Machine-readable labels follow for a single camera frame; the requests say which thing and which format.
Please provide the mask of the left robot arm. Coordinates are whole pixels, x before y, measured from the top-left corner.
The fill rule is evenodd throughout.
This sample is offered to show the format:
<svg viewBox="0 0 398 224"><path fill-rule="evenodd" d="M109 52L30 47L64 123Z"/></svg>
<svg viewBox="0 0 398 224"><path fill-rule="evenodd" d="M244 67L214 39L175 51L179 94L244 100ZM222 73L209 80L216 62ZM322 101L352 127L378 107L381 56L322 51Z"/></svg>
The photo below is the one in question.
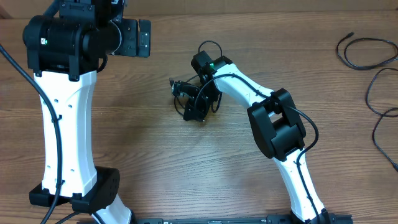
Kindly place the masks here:
<svg viewBox="0 0 398 224"><path fill-rule="evenodd" d="M70 203L98 223L135 223L118 195L120 173L96 166L91 106L97 75L109 55L150 55L151 23L126 19L124 1L54 1L23 31L28 67L44 122L45 170L30 191L32 205Z"/></svg>

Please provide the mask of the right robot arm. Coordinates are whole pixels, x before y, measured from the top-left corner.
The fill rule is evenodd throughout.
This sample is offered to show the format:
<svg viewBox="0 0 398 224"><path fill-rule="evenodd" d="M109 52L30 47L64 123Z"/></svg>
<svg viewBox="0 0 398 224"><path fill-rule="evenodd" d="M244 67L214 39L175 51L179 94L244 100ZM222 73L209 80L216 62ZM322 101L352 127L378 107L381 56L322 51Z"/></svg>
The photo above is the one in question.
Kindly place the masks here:
<svg viewBox="0 0 398 224"><path fill-rule="evenodd" d="M184 120L203 121L223 94L234 98L247 111L257 147L280 171L290 197L291 222L329 223L330 216L316 193L305 159L311 146L304 143L302 121L308 117L296 108L290 93L257 84L224 55L213 60L201 51L193 56L191 66L201 86L170 81L173 96L187 98Z"/></svg>

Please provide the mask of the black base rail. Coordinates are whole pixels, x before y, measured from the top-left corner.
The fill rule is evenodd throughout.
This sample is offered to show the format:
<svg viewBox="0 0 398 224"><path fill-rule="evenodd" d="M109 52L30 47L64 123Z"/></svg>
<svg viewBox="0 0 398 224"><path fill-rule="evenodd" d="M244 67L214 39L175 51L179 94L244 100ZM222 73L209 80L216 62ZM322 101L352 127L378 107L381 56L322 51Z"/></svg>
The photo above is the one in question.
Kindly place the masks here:
<svg viewBox="0 0 398 224"><path fill-rule="evenodd" d="M138 224L290 224L300 223L292 215L268 215L254 218L189 218L164 220L162 218L140 218Z"/></svg>

